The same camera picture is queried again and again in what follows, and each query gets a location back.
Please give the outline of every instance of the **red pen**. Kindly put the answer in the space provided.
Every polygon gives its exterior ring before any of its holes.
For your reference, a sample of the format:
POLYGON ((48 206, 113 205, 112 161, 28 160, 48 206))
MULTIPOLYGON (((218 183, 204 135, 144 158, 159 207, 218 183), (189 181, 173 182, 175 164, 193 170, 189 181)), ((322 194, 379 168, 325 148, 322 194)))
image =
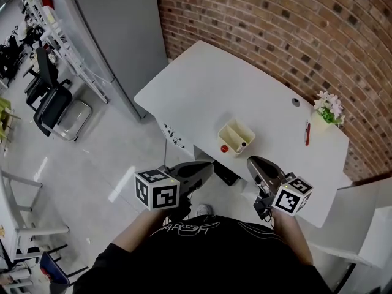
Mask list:
POLYGON ((310 135, 311 135, 311 123, 308 120, 306 120, 305 146, 309 146, 310 135))

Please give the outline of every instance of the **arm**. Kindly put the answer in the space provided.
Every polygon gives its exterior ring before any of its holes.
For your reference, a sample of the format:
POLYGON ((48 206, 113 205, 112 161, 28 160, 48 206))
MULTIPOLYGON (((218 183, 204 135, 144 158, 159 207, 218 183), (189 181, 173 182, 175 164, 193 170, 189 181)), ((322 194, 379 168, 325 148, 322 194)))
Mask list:
POLYGON ((13 282, 12 277, 7 274, 0 274, 0 285, 8 285, 11 284, 13 282))
POLYGON ((276 234, 290 246, 302 264, 312 266, 311 250, 296 219, 275 208, 272 208, 272 215, 276 234))
POLYGON ((113 241, 113 244, 132 252, 147 237, 162 227, 167 212, 164 210, 144 210, 138 217, 113 241))

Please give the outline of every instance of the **shoe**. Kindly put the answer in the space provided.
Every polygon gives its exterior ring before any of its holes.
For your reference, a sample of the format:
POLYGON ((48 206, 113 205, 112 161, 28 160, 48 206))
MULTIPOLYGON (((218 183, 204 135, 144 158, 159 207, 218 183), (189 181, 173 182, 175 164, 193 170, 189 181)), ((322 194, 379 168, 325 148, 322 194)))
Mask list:
POLYGON ((212 216, 214 214, 213 208, 210 205, 201 204, 197 207, 196 216, 212 216))

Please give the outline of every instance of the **pen holder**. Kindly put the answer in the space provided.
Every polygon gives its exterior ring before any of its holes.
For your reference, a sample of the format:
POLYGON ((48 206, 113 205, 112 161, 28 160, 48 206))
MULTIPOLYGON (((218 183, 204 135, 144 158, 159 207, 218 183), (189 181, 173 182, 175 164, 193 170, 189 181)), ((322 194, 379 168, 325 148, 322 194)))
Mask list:
POLYGON ((232 157, 241 154, 254 139, 253 131, 237 119, 231 119, 218 133, 219 146, 227 146, 226 153, 232 157))

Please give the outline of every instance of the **wire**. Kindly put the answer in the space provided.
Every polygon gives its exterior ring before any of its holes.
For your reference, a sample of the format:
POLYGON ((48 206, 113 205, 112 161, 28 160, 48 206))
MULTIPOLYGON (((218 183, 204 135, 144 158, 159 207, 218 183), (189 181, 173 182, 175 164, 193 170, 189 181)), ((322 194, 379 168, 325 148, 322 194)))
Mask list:
POLYGON ((268 212, 268 215, 269 215, 269 219, 267 220, 267 217, 265 217, 264 221, 267 222, 267 223, 270 223, 271 226, 272 226, 272 229, 273 229, 274 228, 274 224, 273 224, 273 217, 272 217, 271 208, 268 208, 267 210, 268 210, 267 212, 268 212))

